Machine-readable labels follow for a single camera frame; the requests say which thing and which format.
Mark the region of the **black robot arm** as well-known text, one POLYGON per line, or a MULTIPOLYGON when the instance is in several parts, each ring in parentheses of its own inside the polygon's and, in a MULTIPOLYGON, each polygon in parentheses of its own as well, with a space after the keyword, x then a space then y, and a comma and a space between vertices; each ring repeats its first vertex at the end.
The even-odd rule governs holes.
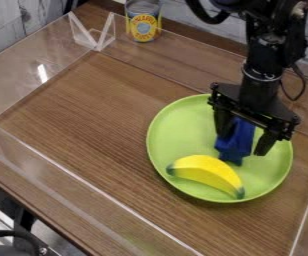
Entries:
POLYGON ((285 91, 283 76, 288 68, 299 71, 308 40, 308 0, 209 0, 220 9, 208 14, 201 0, 185 0, 194 15, 208 24, 223 23, 233 13, 247 23, 248 56, 239 85, 211 85, 209 105, 215 110, 217 135, 229 137, 235 119, 245 119, 264 130, 255 154, 264 156, 276 142, 292 138, 301 122, 279 94, 285 91))

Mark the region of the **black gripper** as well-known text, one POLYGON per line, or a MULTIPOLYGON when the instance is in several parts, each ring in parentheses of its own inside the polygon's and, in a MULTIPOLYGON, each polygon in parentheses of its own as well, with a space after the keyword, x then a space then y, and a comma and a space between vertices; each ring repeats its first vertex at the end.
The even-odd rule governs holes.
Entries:
POLYGON ((208 104, 215 110, 216 131, 227 138, 235 126, 235 118, 244 118, 264 130, 255 154, 265 156, 277 140, 291 140, 301 118, 287 107, 279 97, 284 89, 285 68, 279 65, 243 66, 243 79, 239 85, 215 82, 208 104))

